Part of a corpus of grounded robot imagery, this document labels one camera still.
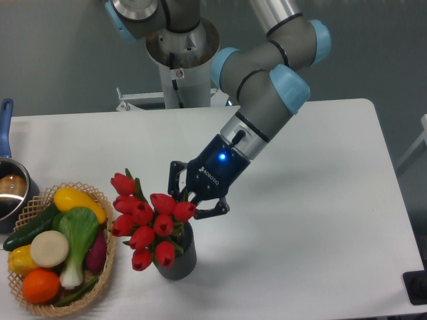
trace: black vase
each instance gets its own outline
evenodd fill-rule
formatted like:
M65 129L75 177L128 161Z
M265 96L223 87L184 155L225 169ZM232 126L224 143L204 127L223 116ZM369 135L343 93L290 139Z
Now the black vase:
M160 274L169 280L180 280L187 277L195 267L197 255L195 254L193 228L187 222L184 223L181 233L181 241L178 243L182 246L184 253L177 255L173 265L169 268L156 265Z

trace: blue joint cap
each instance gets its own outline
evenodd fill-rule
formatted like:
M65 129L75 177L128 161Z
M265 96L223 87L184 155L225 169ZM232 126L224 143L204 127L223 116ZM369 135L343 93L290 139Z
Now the blue joint cap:
M119 16L114 11L114 8L109 1L105 3L105 9L107 10L108 15L120 37L126 42L135 42L135 37L129 32L129 30L127 30L123 22L121 22Z
M316 56L314 57L313 65L329 55L332 47L332 40L328 28L322 22L319 20L309 20L308 22L313 25L317 39Z
M278 65L271 70L270 79L280 99L289 111L296 115L300 107L310 98L310 87L285 65Z
M215 85L221 89L221 71L224 63L228 57L235 51L239 51L236 48L225 48L219 51L215 57L213 57L211 63L211 79Z

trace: yellow squash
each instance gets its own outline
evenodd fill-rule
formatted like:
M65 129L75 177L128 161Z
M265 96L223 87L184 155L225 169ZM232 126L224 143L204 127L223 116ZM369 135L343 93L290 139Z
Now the yellow squash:
M31 245L24 245L10 252L7 260L9 269L17 275L26 276L30 272L39 268L31 258L29 249Z
M80 190L69 187L60 188L55 192L53 201L62 212L76 207L86 207L96 214L99 224L104 223L107 219L107 215L102 207L90 196Z

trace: red tulip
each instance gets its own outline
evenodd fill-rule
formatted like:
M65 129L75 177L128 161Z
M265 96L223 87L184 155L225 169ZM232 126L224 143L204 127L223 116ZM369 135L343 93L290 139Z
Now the red tulip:
M187 222L195 214L195 204L189 201L179 202L173 208L172 214L176 221Z
M111 178L111 184L120 195L133 195L135 193L135 181L121 173L116 173Z
M175 248L170 242L162 241L155 248L155 258L160 265L171 267L175 261Z
M111 234L115 237L123 237L131 235L133 222L131 215L120 215L113 223Z
M132 235L131 239L129 240L129 246L135 250L142 250L154 241L154 237L154 230L144 225L135 231L135 233Z
M137 225L147 225L153 216L153 209L146 202L140 201L133 207L132 217Z
M133 195L120 195L113 202L113 206L120 213L131 215L137 202L139 199Z
M132 268L136 271L143 271L147 269L153 262L153 254L150 250L143 248L141 250L135 250L132 255Z
M176 206L175 199L170 195L153 193L149 198L151 199L151 203L153 203L154 210L160 215L170 215Z
M158 215L155 218L153 230L160 237L170 235L173 231L172 218L169 215Z

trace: purple eggplant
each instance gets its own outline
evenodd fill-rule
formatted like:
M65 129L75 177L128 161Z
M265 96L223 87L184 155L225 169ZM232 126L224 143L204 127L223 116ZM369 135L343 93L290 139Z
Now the purple eggplant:
M100 272L107 259L107 242L103 229L99 228L93 245L85 258L86 267L92 272Z

